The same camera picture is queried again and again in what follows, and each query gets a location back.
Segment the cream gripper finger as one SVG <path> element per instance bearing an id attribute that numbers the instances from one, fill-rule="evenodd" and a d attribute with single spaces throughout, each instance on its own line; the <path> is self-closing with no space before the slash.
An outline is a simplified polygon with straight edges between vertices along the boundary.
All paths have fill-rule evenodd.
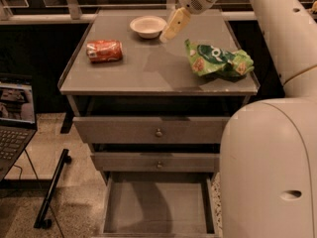
<path id="1" fill-rule="evenodd" d="M 159 39 L 166 43 L 174 39 L 178 33 L 189 23 L 191 14 L 185 8 L 178 8 L 172 11 L 167 24 L 162 30 Z"/>

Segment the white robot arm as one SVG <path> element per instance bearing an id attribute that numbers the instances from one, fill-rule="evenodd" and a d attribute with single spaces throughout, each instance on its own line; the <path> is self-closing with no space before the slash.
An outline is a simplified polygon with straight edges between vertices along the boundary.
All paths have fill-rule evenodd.
<path id="1" fill-rule="evenodd" d="M 164 40 L 217 0 L 179 0 Z M 250 0 L 284 97 L 249 104 L 220 148 L 223 238 L 317 238 L 317 24 L 298 0 Z"/>

